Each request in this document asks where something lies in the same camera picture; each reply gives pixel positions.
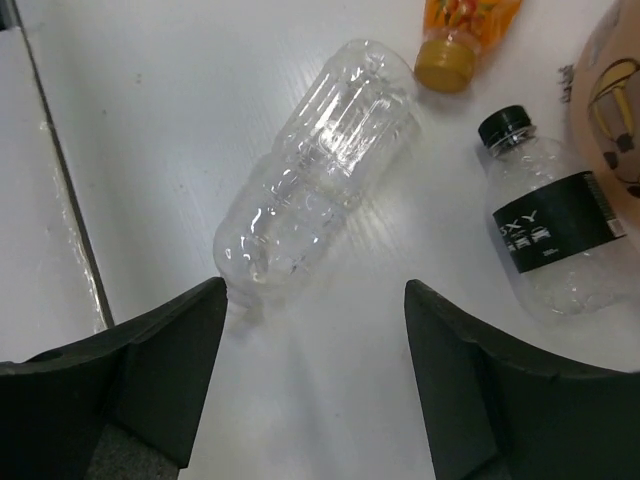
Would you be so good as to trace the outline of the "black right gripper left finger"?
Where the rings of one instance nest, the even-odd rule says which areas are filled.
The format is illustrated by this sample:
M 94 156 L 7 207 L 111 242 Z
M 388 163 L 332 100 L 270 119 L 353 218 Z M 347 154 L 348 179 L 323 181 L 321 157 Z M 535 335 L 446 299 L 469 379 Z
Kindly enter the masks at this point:
M 116 327 L 1 366 L 5 479 L 174 479 L 190 462 L 227 311 L 209 279 Z

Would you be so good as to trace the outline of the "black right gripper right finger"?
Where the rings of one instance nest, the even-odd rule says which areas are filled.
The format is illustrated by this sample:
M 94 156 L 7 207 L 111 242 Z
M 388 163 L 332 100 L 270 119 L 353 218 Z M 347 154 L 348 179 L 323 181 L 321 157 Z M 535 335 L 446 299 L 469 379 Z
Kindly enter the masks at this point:
M 535 347 L 418 280 L 404 315 L 437 478 L 638 477 L 637 373 Z

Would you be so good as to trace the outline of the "black label small bottle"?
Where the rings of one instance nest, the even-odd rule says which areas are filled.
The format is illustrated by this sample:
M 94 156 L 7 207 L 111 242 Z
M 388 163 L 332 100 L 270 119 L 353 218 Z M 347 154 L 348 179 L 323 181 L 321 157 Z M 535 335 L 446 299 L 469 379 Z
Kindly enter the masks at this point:
M 576 316 L 639 293 L 639 252 L 594 173 L 567 144 L 537 134 L 521 105 L 478 127 L 490 155 L 487 206 L 529 305 Z

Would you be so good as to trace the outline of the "clear unlabelled plastic bottle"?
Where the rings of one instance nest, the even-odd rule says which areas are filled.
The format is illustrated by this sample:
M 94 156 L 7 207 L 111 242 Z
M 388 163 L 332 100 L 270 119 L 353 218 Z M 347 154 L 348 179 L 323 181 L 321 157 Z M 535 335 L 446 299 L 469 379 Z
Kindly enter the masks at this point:
M 282 298 L 310 276 L 407 148 L 417 97 L 409 66 L 378 41 L 330 57 L 215 232 L 232 308 Z

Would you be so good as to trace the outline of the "orange juice bottle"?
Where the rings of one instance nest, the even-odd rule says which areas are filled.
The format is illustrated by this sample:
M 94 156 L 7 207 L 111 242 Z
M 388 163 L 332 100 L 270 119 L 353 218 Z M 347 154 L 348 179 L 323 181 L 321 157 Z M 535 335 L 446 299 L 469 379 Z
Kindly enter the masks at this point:
M 416 79 L 436 92 L 464 91 L 482 56 L 500 43 L 520 8 L 512 0 L 427 1 Z

